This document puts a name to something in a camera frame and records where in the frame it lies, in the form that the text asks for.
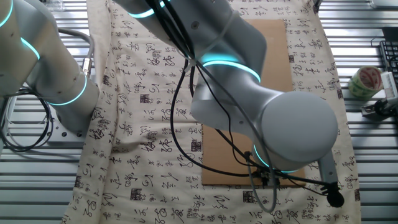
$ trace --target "keyboard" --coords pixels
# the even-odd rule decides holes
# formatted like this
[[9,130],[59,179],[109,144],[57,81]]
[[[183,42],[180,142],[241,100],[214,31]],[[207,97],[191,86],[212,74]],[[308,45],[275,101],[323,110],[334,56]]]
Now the keyboard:
[[398,86],[398,42],[380,42],[380,53],[384,68],[392,72],[396,85]]

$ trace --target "fabric cloth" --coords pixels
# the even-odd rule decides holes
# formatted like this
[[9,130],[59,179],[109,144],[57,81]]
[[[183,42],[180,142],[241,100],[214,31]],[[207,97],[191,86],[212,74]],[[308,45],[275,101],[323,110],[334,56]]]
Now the fabric cloth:
[[[338,118],[333,154],[344,206],[332,208],[324,196],[286,188],[278,190],[275,211],[266,213],[249,186],[203,186],[201,168],[179,153],[170,134],[170,104],[183,58],[117,4],[88,0],[101,94],[62,223],[360,223],[358,171],[344,101],[312,1],[229,2],[245,19],[285,21],[294,90],[322,97]],[[186,78],[175,130],[183,149],[201,161],[201,150],[191,150],[193,141],[201,142],[201,125],[190,116],[191,100]],[[320,180],[316,164],[305,172]],[[257,191],[270,207],[272,190]]]

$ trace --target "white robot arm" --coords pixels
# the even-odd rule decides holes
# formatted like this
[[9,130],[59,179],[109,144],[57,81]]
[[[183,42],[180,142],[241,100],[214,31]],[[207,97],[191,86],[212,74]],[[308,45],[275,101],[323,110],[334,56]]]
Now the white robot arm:
[[0,97],[26,82],[56,109],[67,129],[87,132],[98,87],[70,55],[41,2],[1,1],[0,52]]
[[[322,180],[330,184],[326,190],[329,202],[342,206],[331,152],[338,132],[333,110],[310,93],[282,93],[260,86],[266,39],[227,1],[114,2],[165,43],[175,45],[174,34],[188,37],[194,51],[190,63],[206,73],[199,78],[193,96],[191,109],[196,120],[251,138],[253,157],[264,167],[286,173],[318,161]],[[167,25],[156,12],[177,20]],[[173,25],[182,30],[165,32],[165,26]]]

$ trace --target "black cable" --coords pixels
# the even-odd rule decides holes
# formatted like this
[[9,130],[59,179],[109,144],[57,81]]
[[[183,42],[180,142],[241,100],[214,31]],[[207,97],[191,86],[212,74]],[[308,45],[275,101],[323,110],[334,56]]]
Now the black cable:
[[376,39],[376,38],[377,38],[377,36],[374,36],[374,38],[371,39],[371,47],[373,47],[373,40]]
[[321,196],[327,196],[327,195],[324,195],[324,194],[322,194],[322,193],[316,192],[316,191],[314,191],[314,190],[312,190],[312,189],[310,189],[310,188],[308,188],[308,187],[301,186],[300,184],[294,182],[294,181],[291,180],[291,179],[288,179],[288,180],[290,180],[291,183],[293,183],[294,185],[296,185],[296,186],[298,186],[298,187],[301,187],[301,188],[303,188],[303,189],[305,189],[305,190],[309,190],[309,191],[314,192],[314,193],[316,193],[316,194],[318,194],[318,195],[321,195]]
[[317,181],[317,180],[310,180],[310,179],[306,179],[306,178],[301,178],[301,177],[288,175],[288,174],[283,173],[280,170],[275,170],[275,174],[278,175],[279,177],[282,177],[282,178],[285,178],[285,179],[298,180],[298,181],[302,181],[302,182],[306,182],[306,183],[310,183],[310,184],[318,184],[318,185],[327,186],[327,187],[331,186],[331,184],[326,183],[326,182]]
[[[247,161],[248,158],[246,158],[246,156],[242,153],[242,151],[240,151],[234,144],[234,138],[232,136],[232,131],[231,131],[231,116],[229,115],[228,111],[225,109],[225,107],[220,103],[220,101],[217,99],[216,95],[213,93],[213,90],[211,89],[209,83],[207,82],[205,76],[203,75],[203,73],[201,72],[200,68],[198,67],[198,71],[200,73],[200,76],[202,77],[203,81],[205,81],[208,89],[210,90],[211,95],[213,96],[213,98],[216,100],[216,102],[218,103],[218,105],[221,107],[221,109],[225,112],[225,114],[228,117],[228,132],[229,132],[229,137],[231,138],[231,141],[227,141],[228,143],[231,143],[230,145],[232,146],[232,153],[234,154],[234,158],[236,160],[236,162],[238,162],[241,165],[247,166],[247,164],[242,163],[241,161],[238,160],[238,158],[236,157],[235,151],[239,151],[241,152],[241,156]],[[218,132],[219,135],[221,135],[224,139],[227,139],[227,137],[218,129],[216,129],[216,131]]]
[[179,149],[179,151],[181,152],[181,154],[183,154],[184,157],[186,157],[190,162],[192,162],[192,163],[194,163],[195,165],[200,166],[200,167],[202,167],[202,168],[204,168],[204,169],[206,169],[206,170],[210,170],[210,171],[213,171],[213,172],[216,172],[216,173],[219,173],[219,174],[231,175],[231,176],[235,176],[235,177],[249,177],[249,174],[234,174],[234,173],[225,172],[225,171],[221,171],[221,170],[217,170],[217,169],[214,169],[214,168],[205,166],[205,165],[203,165],[203,164],[201,164],[201,163],[199,163],[199,162],[193,160],[191,157],[189,157],[189,156],[183,151],[183,149],[181,148],[180,144],[178,143],[178,140],[177,140],[177,137],[176,137],[175,131],[174,131],[174,130],[175,130],[175,129],[174,129],[174,107],[175,107],[175,102],[176,102],[176,100],[177,100],[178,92],[180,91],[182,82],[183,82],[183,80],[184,80],[184,78],[185,78],[185,71],[184,71],[184,70],[185,70],[187,67],[188,67],[188,60],[185,60],[185,65],[184,65],[184,68],[183,68],[183,72],[182,72],[180,81],[178,82],[177,87],[175,88],[175,93],[174,93],[174,96],[173,96],[172,105],[171,105],[171,109],[170,109],[170,127],[171,127],[172,137],[173,137],[173,140],[174,140],[174,142],[175,142],[176,147]]
[[189,76],[189,91],[191,92],[191,96],[193,97],[193,94],[195,90],[193,90],[193,77],[195,76],[195,67],[191,68],[191,75]]
[[251,169],[250,169],[250,167],[249,167],[249,161],[247,161],[247,164],[248,164],[248,173],[249,173],[249,177],[250,177],[250,186],[251,186],[251,189],[252,189],[252,191],[253,191],[253,195],[254,195],[254,198],[257,200],[257,202],[259,203],[258,205],[260,206],[260,208],[263,210],[263,211],[265,211],[265,212],[267,212],[267,213],[270,213],[270,212],[272,212],[272,211],[274,211],[274,209],[275,209],[275,207],[276,207],[276,200],[277,200],[277,186],[276,185],[273,185],[272,186],[272,204],[271,204],[271,208],[266,208],[265,206],[264,206],[264,204],[261,202],[261,200],[260,200],[260,198],[259,198],[259,196],[258,196],[258,194],[257,194],[257,190],[256,190],[256,187],[254,186],[254,181],[253,181],[253,175],[251,174]]
[[188,32],[185,29],[180,17],[177,15],[177,12],[175,12],[173,6],[171,5],[171,3],[169,3],[168,0],[163,0],[163,3],[165,4],[167,10],[169,11],[170,15],[172,16],[174,22],[176,23],[178,29],[181,32],[183,38],[185,39],[185,43],[188,46],[189,52],[191,52],[191,54],[193,56],[195,56],[195,53],[194,53],[194,50],[193,50],[192,40],[191,40],[190,36],[188,35]]
[[239,154],[240,156],[242,156],[243,158],[245,158],[245,160],[248,160],[253,166],[257,167],[258,169],[260,169],[260,170],[262,170],[262,171],[265,171],[265,172],[269,172],[269,168],[268,168],[268,167],[260,166],[260,165],[257,164],[256,162],[252,161],[252,160],[250,159],[250,157],[245,156],[245,154],[244,154],[238,147],[236,147],[234,144],[232,144],[232,142],[225,136],[224,133],[222,133],[222,132],[221,132],[220,130],[218,130],[218,129],[216,129],[216,131],[218,132],[218,134],[219,134],[221,137],[223,137],[223,139],[224,139],[226,142],[228,142],[228,144],[229,144],[230,146],[232,146],[232,147],[235,149],[236,152],[238,152],[238,154]]
[[[49,141],[49,139],[51,138],[51,135],[52,135],[52,133],[53,133],[53,127],[54,127],[54,123],[53,123],[53,122],[54,122],[54,120],[53,120],[53,118],[52,118],[50,106],[47,104],[47,102],[45,102],[43,99],[41,99],[41,98],[40,98],[33,90],[31,90],[30,88],[21,88],[20,91],[17,92],[15,95],[16,95],[16,96],[34,95],[34,96],[36,96],[36,97],[39,98],[39,101],[40,101],[41,104],[43,105],[44,110],[45,110],[45,113],[46,113],[46,117],[47,117],[47,122],[46,122],[46,125],[45,125],[45,128],[44,128],[44,131],[43,131],[43,133],[40,135],[40,137],[38,138],[38,140],[37,140],[33,145],[30,145],[30,146],[18,146],[18,145],[15,145],[15,144],[11,143],[10,141],[8,141],[6,135],[5,135],[4,132],[3,132],[3,129],[4,129],[5,125],[6,125],[6,124],[5,124],[5,122],[6,122],[5,115],[6,115],[6,108],[7,108],[7,106],[3,106],[3,108],[2,108],[2,110],[1,110],[1,112],[0,112],[0,118],[2,119],[2,120],[1,120],[0,138],[2,139],[2,141],[3,141],[3,143],[6,145],[6,147],[8,147],[10,150],[15,151],[15,152],[26,152],[26,151],[29,151],[29,150],[33,149],[34,147],[41,147],[41,146],[43,146],[44,144],[46,144],[46,143]],[[4,105],[7,105],[7,104],[8,104],[8,101],[9,101],[9,98],[8,98],[8,97],[7,97],[7,98],[4,98]],[[51,132],[50,132],[49,135],[47,135],[47,133],[48,133],[48,131],[49,131],[50,123],[51,123]],[[42,144],[40,144],[40,142],[42,142],[43,139],[44,139],[46,136],[48,136],[48,138],[47,138]]]
[[173,35],[172,31],[170,30],[170,29],[175,30],[175,27],[171,26],[172,24],[170,25],[171,27],[169,27],[165,23],[166,18],[162,13],[162,8],[160,6],[160,3],[156,2],[156,0],[155,1],[146,0],[146,2],[152,8],[152,10],[154,10],[157,20],[159,21],[160,25],[162,26],[162,28],[165,31],[165,33],[167,34],[167,36],[170,38],[170,40],[176,46],[176,48],[178,48],[186,57],[188,57],[188,55],[186,54],[186,49],[183,49],[182,46],[180,45],[181,42],[184,43],[184,41],[182,40],[182,37],[178,34],[177,31],[175,31],[175,35],[177,36],[177,37],[175,37]]

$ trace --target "brown cardboard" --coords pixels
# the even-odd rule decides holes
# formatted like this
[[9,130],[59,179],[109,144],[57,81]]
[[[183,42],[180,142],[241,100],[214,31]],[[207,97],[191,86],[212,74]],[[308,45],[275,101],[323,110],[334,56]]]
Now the brown cardboard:
[[[261,76],[261,85],[280,91],[292,91],[292,75],[290,72],[289,53],[287,51],[287,39],[285,24],[282,20],[248,20],[258,29],[267,40],[267,55]],[[238,133],[233,133],[235,145],[242,150],[251,151],[251,140]],[[236,153],[239,161],[245,160]],[[235,161],[232,147],[213,129],[203,125],[203,165],[214,169],[223,170],[237,174],[247,174],[248,168]],[[292,173],[298,177],[305,177],[301,169]],[[261,185],[259,179],[255,179],[256,185]],[[217,174],[202,169],[202,184],[204,185],[250,185],[248,177],[232,177]],[[280,180],[283,186],[294,186],[289,180]]]

